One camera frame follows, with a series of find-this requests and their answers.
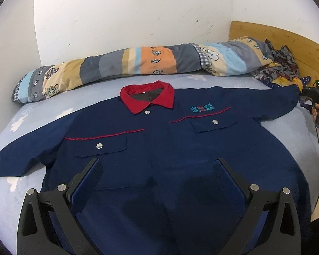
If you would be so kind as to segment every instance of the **wooden bed frame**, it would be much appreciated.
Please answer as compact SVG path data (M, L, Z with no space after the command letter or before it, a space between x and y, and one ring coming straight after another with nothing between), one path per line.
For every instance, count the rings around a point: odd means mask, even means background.
M280 49L281 46L287 45L299 65L300 75L302 77L312 77L309 85L312 86L315 80L319 80L319 44L288 30L255 23L233 21L230 26L229 39L242 36L250 36L261 41L269 39L275 49Z

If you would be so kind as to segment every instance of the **jacket's left sleeve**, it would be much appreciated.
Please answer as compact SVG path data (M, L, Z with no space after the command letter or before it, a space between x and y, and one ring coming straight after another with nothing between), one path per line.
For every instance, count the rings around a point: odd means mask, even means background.
M299 93L296 85L268 90L227 88L223 99L245 116L263 121L292 111L299 101Z
M77 112L38 128L0 151L0 176L22 176L36 163L52 167Z

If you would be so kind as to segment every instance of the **navy blue shirt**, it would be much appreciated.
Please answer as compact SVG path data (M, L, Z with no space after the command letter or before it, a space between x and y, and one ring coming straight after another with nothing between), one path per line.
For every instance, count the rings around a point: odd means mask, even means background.
M142 93L162 89L154 98ZM308 183L261 120L298 102L297 86L274 90L173 89L132 85L119 97L69 114L0 151L0 176L47 167L42 191L81 172L91 158L104 171L77 219L105 255L215 254L246 210L217 173L224 158L263 190L288 187L301 228L310 221Z

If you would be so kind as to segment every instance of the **bed sheet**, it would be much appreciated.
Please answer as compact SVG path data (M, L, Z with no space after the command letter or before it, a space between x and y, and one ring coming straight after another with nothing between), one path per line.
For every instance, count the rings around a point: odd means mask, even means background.
M119 96L120 89L126 85L144 84L157 80L168 82L174 88L221 86L268 89L248 75L214 77L200 72L136 76L99 82L64 92L52 99L24 105L0 134L0 150L20 136L62 116L99 101ZM285 116L262 122L262 125L286 146L299 164L309 183L311 206L314 209L319 194L319 147L312 116L298 105ZM26 191L29 188L40 191L45 173L46 168L40 164L23 177L0 177L0 239L12 254L17 253L17 228Z

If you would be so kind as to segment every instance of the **wall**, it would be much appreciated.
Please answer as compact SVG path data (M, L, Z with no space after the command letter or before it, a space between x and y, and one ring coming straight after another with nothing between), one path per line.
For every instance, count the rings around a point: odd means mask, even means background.
M11 101L14 86L39 66L33 0L5 0L0 7L0 132L20 107Z
M233 0L233 20L289 30L319 44L319 8L313 0Z
M35 0L43 65L137 46L228 39L232 0Z

